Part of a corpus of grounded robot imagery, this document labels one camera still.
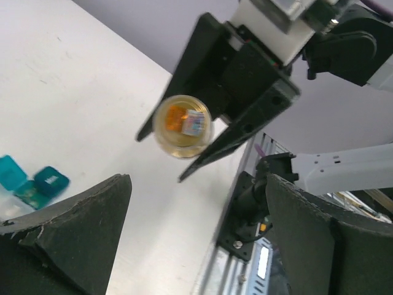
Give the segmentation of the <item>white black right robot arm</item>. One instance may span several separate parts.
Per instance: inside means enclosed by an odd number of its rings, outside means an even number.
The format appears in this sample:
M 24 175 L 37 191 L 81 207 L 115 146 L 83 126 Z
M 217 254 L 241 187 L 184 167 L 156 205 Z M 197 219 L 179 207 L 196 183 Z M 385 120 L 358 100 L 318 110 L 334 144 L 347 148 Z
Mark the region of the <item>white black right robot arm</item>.
M 390 140 L 392 133 L 382 131 L 384 124 L 392 122 L 390 93 L 350 85 L 328 75 L 310 82 L 304 70 L 304 64 L 297 62 L 294 78 L 303 88 L 303 96 L 267 128 L 269 135 L 292 151 L 310 153 Z M 253 147 L 241 147 L 179 185 L 177 176 L 188 161 L 170 157 L 153 136 L 134 143 L 133 150 L 136 166 L 124 228 L 145 241 L 153 239 L 157 229 L 169 237 L 186 232 L 189 225 L 196 225 L 195 239 L 209 240 L 233 179 L 242 169 L 253 170 L 246 155 L 257 157 Z

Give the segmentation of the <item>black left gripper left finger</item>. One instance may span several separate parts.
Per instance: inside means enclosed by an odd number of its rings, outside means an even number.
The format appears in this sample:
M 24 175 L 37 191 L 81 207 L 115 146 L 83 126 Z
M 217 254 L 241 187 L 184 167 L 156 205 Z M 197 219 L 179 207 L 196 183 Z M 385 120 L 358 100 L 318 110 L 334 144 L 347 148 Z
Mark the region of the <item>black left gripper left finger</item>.
M 105 294 L 132 191 L 116 174 L 1 223 L 1 294 Z

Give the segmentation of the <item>teal Wed pill box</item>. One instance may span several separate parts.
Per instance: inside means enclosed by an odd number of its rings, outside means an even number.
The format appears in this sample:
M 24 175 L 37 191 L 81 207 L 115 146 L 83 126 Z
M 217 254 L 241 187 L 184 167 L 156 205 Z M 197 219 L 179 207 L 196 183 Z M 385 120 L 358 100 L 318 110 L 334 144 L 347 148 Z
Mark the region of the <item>teal Wed pill box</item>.
M 1 186 L 34 210 L 40 210 L 50 203 L 50 199 L 38 191 L 34 180 L 29 179 L 9 155 L 1 157 Z

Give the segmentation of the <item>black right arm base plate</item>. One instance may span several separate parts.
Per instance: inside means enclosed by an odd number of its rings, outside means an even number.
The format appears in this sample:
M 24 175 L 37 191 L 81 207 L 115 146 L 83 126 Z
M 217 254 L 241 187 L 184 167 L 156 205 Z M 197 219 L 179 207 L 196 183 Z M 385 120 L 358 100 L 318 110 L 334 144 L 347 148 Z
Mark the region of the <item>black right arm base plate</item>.
M 265 178 L 241 172 L 219 231 L 216 244 L 244 262 L 251 259 L 257 226 L 269 215 L 266 185 Z

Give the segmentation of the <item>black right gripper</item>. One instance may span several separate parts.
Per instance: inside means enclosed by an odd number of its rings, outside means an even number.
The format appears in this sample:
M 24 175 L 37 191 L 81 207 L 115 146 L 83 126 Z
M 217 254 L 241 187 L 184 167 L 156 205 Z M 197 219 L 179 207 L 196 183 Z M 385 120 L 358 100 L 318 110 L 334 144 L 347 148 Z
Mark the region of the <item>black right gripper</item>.
M 171 96 L 194 96 L 213 119 L 223 115 L 231 123 L 180 175 L 180 183 L 236 151 L 300 95 L 290 80 L 291 65 L 285 66 L 246 26 L 232 33 L 230 22 L 202 14 L 158 101 L 159 106 Z

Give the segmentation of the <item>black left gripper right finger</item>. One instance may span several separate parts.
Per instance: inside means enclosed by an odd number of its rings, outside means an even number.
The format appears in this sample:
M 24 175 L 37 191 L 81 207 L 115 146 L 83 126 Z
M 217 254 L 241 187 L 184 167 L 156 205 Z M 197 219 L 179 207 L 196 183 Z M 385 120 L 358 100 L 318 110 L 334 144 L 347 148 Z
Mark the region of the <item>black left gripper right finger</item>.
M 392 224 L 268 175 L 266 196 L 291 294 L 392 294 Z

